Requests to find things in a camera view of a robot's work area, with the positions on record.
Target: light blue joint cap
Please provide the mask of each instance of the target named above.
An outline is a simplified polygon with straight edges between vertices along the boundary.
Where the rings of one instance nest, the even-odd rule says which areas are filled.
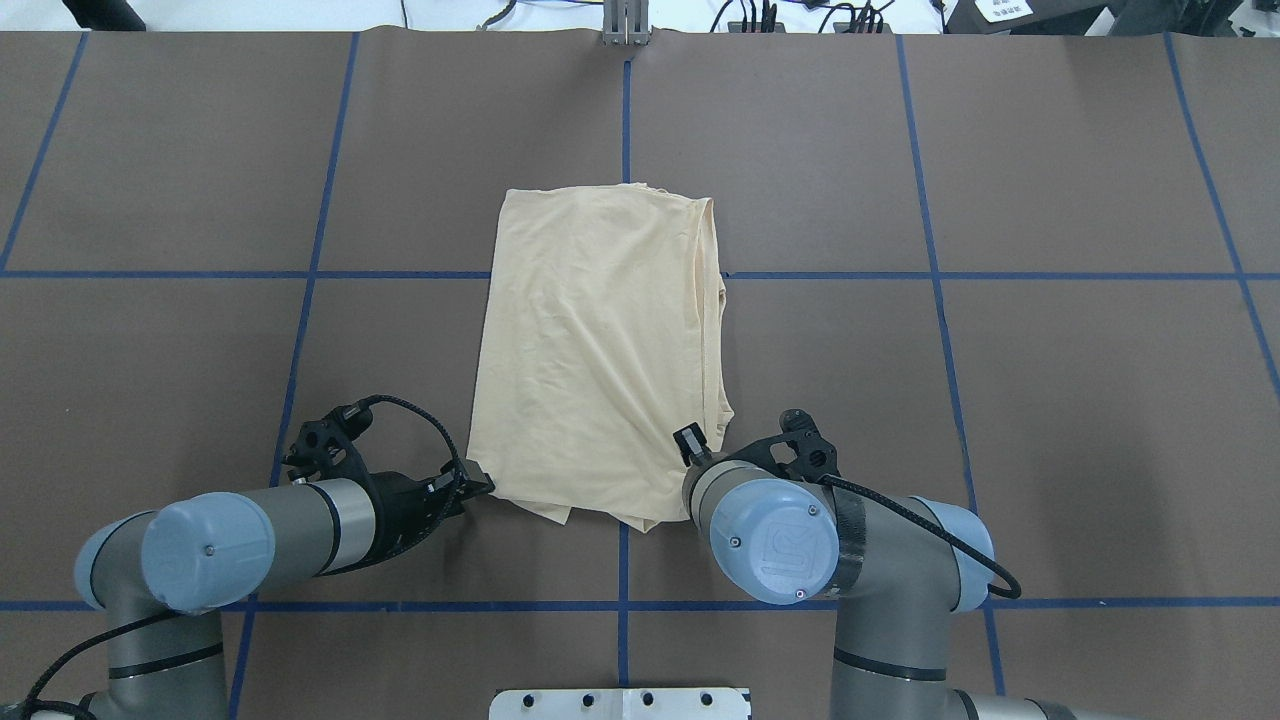
[[[728,491],[712,512],[710,542],[728,579],[771,605],[818,594],[840,557],[827,506],[781,478],[748,480]]]
[[[97,562],[97,553],[102,552],[102,546],[106,544],[111,533],[118,530],[120,525],[128,523],[138,515],[146,515],[147,512],[151,511],[146,510],[143,512],[134,512],[133,515],[122,518],[120,520],[116,520],[93,533],[87,541],[84,541],[84,546],[81,547],[79,555],[76,556],[76,568],[72,570],[72,577],[76,579],[76,592],[81,593],[81,598],[93,610],[105,610],[102,603],[97,601],[97,596],[93,594],[93,564]]]
[[[174,502],[142,536],[142,578],[156,600],[200,615],[257,589],[275,559],[275,530],[256,502],[211,492]]]
[[[987,557],[996,559],[996,547],[991,542],[991,533],[987,532],[987,525],[977,515],[946,502],[936,502],[914,495],[911,498],[923,502],[938,519],[943,530],[969,543]],[[960,569],[960,601],[951,612],[977,610],[987,600],[987,585],[996,579],[996,574],[954,547],[951,552],[956,556],[956,568]]]

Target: cream towel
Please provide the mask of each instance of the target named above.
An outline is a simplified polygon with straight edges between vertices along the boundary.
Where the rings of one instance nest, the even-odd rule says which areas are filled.
[[[561,524],[573,507],[641,532],[687,519],[671,433],[696,420],[719,450],[723,310],[709,199],[507,192],[467,456]]]

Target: paper sticker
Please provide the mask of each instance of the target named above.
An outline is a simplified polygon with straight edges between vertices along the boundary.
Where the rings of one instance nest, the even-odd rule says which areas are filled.
[[[974,0],[974,4],[988,23],[1002,23],[1032,14],[1027,0]]]

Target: vertical blue line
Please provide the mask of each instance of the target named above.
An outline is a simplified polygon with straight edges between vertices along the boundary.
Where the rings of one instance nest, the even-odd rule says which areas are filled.
[[[631,528],[618,521],[618,687],[631,684],[628,605],[631,602]]]
[[[298,313],[298,331],[293,338],[293,356],[289,360],[289,380],[284,387],[284,407],[280,411],[280,427],[276,429],[275,451],[271,456],[270,487],[280,483],[280,456],[284,451],[284,438],[289,432],[293,415],[293,396],[298,384],[298,361],[302,357],[302,343],[307,336],[307,323],[311,316],[311,299],[315,296],[316,274],[320,269],[320,252],[324,249],[325,223],[329,219],[329,201],[333,197],[333,181],[338,174],[338,154],[342,149],[342,129],[347,119],[347,102],[351,100],[351,79],[356,72],[356,53],[360,49],[360,33],[351,33],[351,49],[347,53],[347,73],[342,82],[342,99],[338,101],[338,119],[333,129],[333,146],[329,149],[329,168],[325,172],[324,192],[320,196],[320,217],[316,219],[316,234],[311,246],[311,263],[307,266],[307,287],[302,293],[302,310]],[[239,653],[236,656],[236,674],[232,678],[229,701],[230,720],[239,712],[241,692],[244,688],[244,670],[248,665],[250,642],[253,639],[253,620],[257,615],[257,596],[250,596],[244,609],[244,629],[241,632]]]
[[[622,63],[622,182],[631,182],[631,60]]]
[[[947,325],[947,313],[942,299],[942,272],[938,268],[938,252],[933,243],[933,219],[929,215],[929,195],[924,184],[924,163],[920,159],[920,137],[915,127],[915,106],[911,102],[911,79],[906,67],[906,45],[902,36],[893,36],[897,42],[897,68],[902,78],[902,104],[906,110],[906,132],[911,140],[911,161],[915,165],[915,191],[920,201],[920,222],[924,224],[924,247],[929,255],[929,279],[933,283],[933,306],[938,315],[938,334],[942,337],[942,361],[947,370],[947,389],[951,393],[951,419],[960,439],[960,459],[964,469],[964,486],[969,493],[969,510],[978,512],[978,492],[973,483],[973,465],[969,461],[969,436],[964,428],[964,407],[960,405],[960,384],[956,382],[955,355],[951,352],[951,328]],[[1000,661],[1000,641],[996,637],[996,618],[991,610],[983,610],[987,624],[987,648],[991,652],[991,673],[996,693],[1005,694],[1005,673]]]
[[[1005,667],[1000,661],[1000,635],[996,633],[996,611],[989,607],[983,607],[982,616],[987,621],[987,650],[991,652],[991,679],[995,684],[996,694],[1005,694]]]
[[[72,81],[76,79],[76,70],[79,69],[81,58],[84,56],[86,45],[88,45],[88,33],[82,32],[79,42],[76,45],[76,54],[72,56],[72,65],[67,69],[67,78],[63,79],[63,90],[58,94],[58,102],[54,104],[54,114],[50,115],[49,126],[45,128],[45,137],[40,140],[36,161],[31,164],[31,173],[27,174],[27,184],[22,188],[22,197],[18,200],[18,209],[13,214],[13,224],[9,225],[9,236],[5,238],[4,250],[0,251],[0,270],[4,270],[9,265],[9,255],[13,254],[13,246],[18,242],[18,228],[22,227],[22,217],[27,214],[27,202],[31,201],[31,193],[36,190],[36,178],[40,177],[40,168],[45,164],[45,154],[49,152],[49,143],[54,140],[58,118],[61,117],[63,106],[67,105],[67,96],[72,91]]]
[[[1169,55],[1169,69],[1174,73],[1174,88],[1178,91],[1178,104],[1183,109],[1183,122],[1187,123],[1187,136],[1190,137],[1196,161],[1199,163],[1201,174],[1204,177],[1204,187],[1208,190],[1210,202],[1213,204],[1217,227],[1222,231],[1222,242],[1226,243],[1226,254],[1231,258],[1235,279],[1240,284],[1240,295],[1244,296],[1244,307],[1249,311],[1249,322],[1253,323],[1253,334],[1258,338],[1258,348],[1262,350],[1262,360],[1266,363],[1267,374],[1271,375],[1271,389],[1275,391],[1276,400],[1280,400],[1280,373],[1276,372],[1271,346],[1267,343],[1267,336],[1262,331],[1262,320],[1258,318],[1258,309],[1253,304],[1253,292],[1249,291],[1249,282],[1244,277],[1244,265],[1240,263],[1240,254],[1235,249],[1231,228],[1226,223],[1226,213],[1222,211],[1222,201],[1217,195],[1217,184],[1213,182],[1213,174],[1208,169],[1208,160],[1204,159],[1199,133],[1196,132],[1196,122],[1192,119],[1190,105],[1187,102],[1187,92],[1183,88],[1183,73],[1178,68],[1178,55],[1174,53],[1174,38],[1167,32],[1165,33],[1165,54]]]

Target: white mounting bracket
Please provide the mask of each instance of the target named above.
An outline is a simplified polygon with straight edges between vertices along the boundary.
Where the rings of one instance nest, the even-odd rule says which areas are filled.
[[[605,45],[649,45],[649,0],[604,0]]]
[[[503,691],[489,720],[751,720],[744,688]]]

